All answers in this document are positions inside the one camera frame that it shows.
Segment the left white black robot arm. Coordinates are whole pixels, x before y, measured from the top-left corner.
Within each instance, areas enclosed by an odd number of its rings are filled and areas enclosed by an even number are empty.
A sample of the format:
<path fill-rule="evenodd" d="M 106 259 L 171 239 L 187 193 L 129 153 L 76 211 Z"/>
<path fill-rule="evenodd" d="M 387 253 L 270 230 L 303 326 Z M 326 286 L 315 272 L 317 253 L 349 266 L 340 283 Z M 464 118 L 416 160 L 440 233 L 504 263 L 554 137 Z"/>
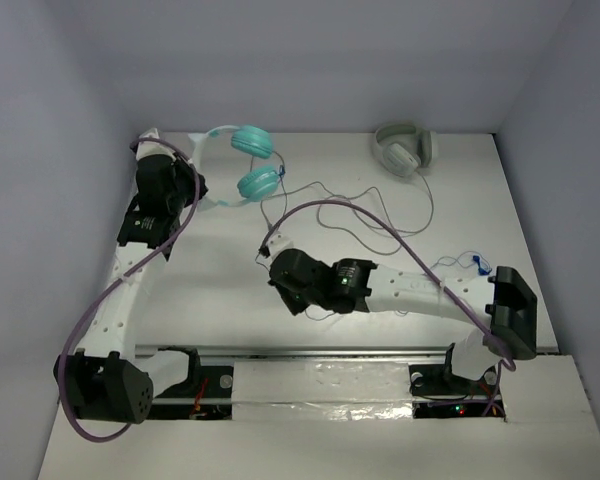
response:
<path fill-rule="evenodd" d="M 53 370 L 69 424 L 95 443 L 113 437 L 87 432 L 82 421 L 127 430 L 150 416 L 160 395 L 195 396 L 205 387 L 194 347 L 167 345 L 146 358 L 136 355 L 151 290 L 207 192 L 201 150 L 186 157 L 143 137 L 135 152 L 136 194 L 118 234 L 109 284 L 74 326 Z"/>

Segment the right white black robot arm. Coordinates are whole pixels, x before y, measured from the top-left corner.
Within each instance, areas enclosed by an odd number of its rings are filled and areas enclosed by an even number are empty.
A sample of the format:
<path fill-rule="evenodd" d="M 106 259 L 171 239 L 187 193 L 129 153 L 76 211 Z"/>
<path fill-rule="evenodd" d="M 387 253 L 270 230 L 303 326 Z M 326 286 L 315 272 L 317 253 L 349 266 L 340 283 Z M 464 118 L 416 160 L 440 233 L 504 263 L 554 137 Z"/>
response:
<path fill-rule="evenodd" d="M 537 356 L 538 299 L 514 268 L 472 279 L 440 279 L 400 271 L 370 260 L 342 259 L 327 265 L 291 248 L 269 269 L 274 287 L 293 315 L 310 306 L 336 314 L 404 311 L 456 320 L 472 332 L 448 349 L 441 378 L 463 393 L 499 362 L 513 370 Z"/>

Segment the teal cat ear headphones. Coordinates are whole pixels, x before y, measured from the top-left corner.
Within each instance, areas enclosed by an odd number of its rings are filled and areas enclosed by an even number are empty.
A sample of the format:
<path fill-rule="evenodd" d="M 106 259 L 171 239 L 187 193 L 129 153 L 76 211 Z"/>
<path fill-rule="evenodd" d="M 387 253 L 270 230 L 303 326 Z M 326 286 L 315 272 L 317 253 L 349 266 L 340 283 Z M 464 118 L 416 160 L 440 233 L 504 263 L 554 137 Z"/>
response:
<path fill-rule="evenodd" d="M 207 187 L 201 209 L 257 203 L 281 186 L 286 162 L 274 150 L 267 131 L 251 125 L 222 125 L 190 133 L 188 138 L 193 147 L 191 162 Z"/>

